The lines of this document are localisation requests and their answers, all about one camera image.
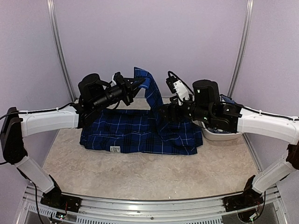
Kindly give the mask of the blue plaid long sleeve shirt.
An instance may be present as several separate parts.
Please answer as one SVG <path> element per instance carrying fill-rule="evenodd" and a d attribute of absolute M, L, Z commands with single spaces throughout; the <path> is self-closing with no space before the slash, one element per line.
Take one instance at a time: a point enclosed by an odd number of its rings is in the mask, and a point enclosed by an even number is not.
<path fill-rule="evenodd" d="M 80 145 L 89 150 L 118 153 L 194 155 L 203 145 L 201 128 L 188 118 L 167 122 L 158 112 L 163 105 L 153 76 L 135 67 L 134 77 L 143 77 L 148 110 L 104 109 L 97 119 L 84 127 Z"/>

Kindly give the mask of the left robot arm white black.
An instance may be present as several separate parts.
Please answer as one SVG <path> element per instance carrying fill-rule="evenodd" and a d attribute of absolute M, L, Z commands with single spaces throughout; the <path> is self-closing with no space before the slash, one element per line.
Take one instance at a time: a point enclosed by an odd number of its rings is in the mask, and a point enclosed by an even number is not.
<path fill-rule="evenodd" d="M 145 82 L 143 77 L 128 78 L 117 72 L 110 82 L 99 74 L 85 76 L 78 84 L 77 103 L 38 111 L 19 111 L 11 107 L 5 115 L 0 143 L 5 163 L 14 165 L 43 192 L 43 204 L 64 209 L 67 200 L 56 181 L 29 157 L 23 138 L 60 129 L 80 129 L 92 124 L 100 112 L 121 101 L 130 105 Z"/>

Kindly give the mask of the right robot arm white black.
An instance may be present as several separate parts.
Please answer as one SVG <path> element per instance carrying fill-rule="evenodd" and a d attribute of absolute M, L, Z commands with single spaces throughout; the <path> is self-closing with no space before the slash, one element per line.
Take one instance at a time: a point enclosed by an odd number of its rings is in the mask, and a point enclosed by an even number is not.
<path fill-rule="evenodd" d="M 263 172 L 250 177 L 241 194 L 223 199 L 226 211 L 263 203 L 263 192 L 299 169 L 298 117 L 267 113 L 225 102 L 221 100 L 215 81 L 198 80 L 192 84 L 193 91 L 188 91 L 184 83 L 173 76 L 168 77 L 166 83 L 175 94 L 171 102 L 160 109 L 168 121 L 189 118 L 199 121 L 204 127 L 231 133 L 259 134 L 288 142 L 288 152 Z"/>

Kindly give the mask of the white plastic basin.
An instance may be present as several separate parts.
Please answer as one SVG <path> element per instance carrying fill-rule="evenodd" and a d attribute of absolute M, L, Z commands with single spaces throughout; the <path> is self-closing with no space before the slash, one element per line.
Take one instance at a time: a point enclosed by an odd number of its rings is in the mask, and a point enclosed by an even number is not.
<path fill-rule="evenodd" d="M 211 131 L 208 128 L 202 128 L 203 136 L 210 141 L 234 140 L 242 136 L 242 133 L 224 133 Z"/>

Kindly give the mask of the grey black patterned shirt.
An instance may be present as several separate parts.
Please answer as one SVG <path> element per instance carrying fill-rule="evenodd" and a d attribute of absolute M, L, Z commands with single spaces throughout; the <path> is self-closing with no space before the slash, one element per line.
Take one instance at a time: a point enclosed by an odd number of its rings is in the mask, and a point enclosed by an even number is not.
<path fill-rule="evenodd" d="M 220 95 L 220 102 L 221 104 L 236 105 L 236 102 L 232 98 L 223 94 Z"/>

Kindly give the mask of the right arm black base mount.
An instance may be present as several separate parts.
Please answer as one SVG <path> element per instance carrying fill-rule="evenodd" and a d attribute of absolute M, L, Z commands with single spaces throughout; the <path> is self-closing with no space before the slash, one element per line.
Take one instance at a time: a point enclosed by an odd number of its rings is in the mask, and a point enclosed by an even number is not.
<path fill-rule="evenodd" d="M 245 193 L 223 198 L 223 204 L 226 212 L 242 210 L 245 208 L 256 206 L 259 203 L 263 204 L 263 202 L 264 200 L 261 195 L 247 195 Z"/>

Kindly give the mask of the left aluminium frame post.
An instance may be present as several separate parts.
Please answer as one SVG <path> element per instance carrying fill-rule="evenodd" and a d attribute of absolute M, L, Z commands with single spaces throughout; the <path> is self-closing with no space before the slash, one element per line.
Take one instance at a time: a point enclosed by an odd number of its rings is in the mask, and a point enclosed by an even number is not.
<path fill-rule="evenodd" d="M 75 90 L 73 87 L 73 84 L 71 82 L 71 78 L 67 69 L 63 47 L 60 40 L 59 35 L 59 28 L 58 28 L 58 22 L 57 22 L 57 16 L 56 16 L 56 9 L 55 9 L 55 1 L 54 0 L 46 0 L 47 2 L 47 8 L 49 13 L 49 19 L 50 19 L 50 26 L 53 34 L 54 44 L 57 51 L 58 61 L 61 67 L 63 79 L 67 88 L 67 92 L 69 94 L 69 97 L 71 101 L 75 101 L 76 95 Z"/>

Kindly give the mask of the aluminium frame post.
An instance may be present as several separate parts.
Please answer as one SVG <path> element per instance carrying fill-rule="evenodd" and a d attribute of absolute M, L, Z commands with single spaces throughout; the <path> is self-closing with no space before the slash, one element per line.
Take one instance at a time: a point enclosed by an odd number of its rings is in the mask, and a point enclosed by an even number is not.
<path fill-rule="evenodd" d="M 57 16 L 56 16 L 56 9 L 55 9 L 55 1 L 54 0 L 46 0 L 47 2 L 47 8 L 49 13 L 49 19 L 50 19 L 50 26 L 53 34 L 54 44 L 57 51 L 58 61 L 61 67 L 63 79 L 67 88 L 67 92 L 69 94 L 69 97 L 71 101 L 75 101 L 76 95 L 75 90 L 73 87 L 73 84 L 71 82 L 71 78 L 67 69 L 63 47 L 60 40 L 59 35 L 59 28 L 58 28 L 58 22 L 57 22 Z"/>
<path fill-rule="evenodd" d="M 254 7 L 254 0 L 247 0 L 240 45 L 239 45 L 237 58 L 236 58 L 236 62 L 235 62 L 234 70 L 233 70 L 233 75 L 232 75 L 229 89 L 228 89 L 229 97 L 233 96 L 233 93 L 234 93 L 236 85 L 237 85 L 237 80 L 240 75 L 242 61 L 243 61 L 243 57 L 245 54 L 247 40 L 248 40 L 248 36 L 249 36 L 249 31 L 250 31 L 253 7 Z"/>

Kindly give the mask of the right aluminium frame post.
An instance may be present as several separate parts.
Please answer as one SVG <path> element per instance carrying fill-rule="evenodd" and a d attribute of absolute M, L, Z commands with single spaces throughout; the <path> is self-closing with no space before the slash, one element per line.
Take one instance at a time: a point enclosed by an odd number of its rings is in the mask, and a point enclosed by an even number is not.
<path fill-rule="evenodd" d="M 253 7 L 254 7 L 254 0 L 247 0 L 240 45 L 239 45 L 237 58 L 236 58 L 236 62 L 235 62 L 234 70 L 233 70 L 233 75 L 232 75 L 229 89 L 228 89 L 229 97 L 233 96 L 233 93 L 234 93 L 236 85 L 237 85 L 237 80 L 240 75 L 242 61 L 243 61 L 243 57 L 245 54 L 247 40 L 248 40 L 248 36 L 249 36 L 249 31 L 250 31 Z"/>

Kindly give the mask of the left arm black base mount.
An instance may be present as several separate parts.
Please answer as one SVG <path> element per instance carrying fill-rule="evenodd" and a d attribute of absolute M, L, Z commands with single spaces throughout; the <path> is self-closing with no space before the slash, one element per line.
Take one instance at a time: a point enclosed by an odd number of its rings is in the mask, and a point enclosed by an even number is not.
<path fill-rule="evenodd" d="M 78 213 L 82 199 L 64 194 L 43 194 L 40 203 L 52 208 Z"/>

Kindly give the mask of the front aluminium rail base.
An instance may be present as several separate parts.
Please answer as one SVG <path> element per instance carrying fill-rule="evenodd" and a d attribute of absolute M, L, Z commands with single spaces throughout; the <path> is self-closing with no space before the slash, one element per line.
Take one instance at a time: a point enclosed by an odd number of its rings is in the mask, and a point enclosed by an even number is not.
<path fill-rule="evenodd" d="M 245 210 L 227 212 L 224 195 L 178 200 L 121 200 L 79 195 L 78 212 L 69 211 L 64 220 L 56 218 L 58 209 L 36 205 L 41 191 L 27 186 L 13 223 L 45 224 L 229 224 L 240 223 Z"/>

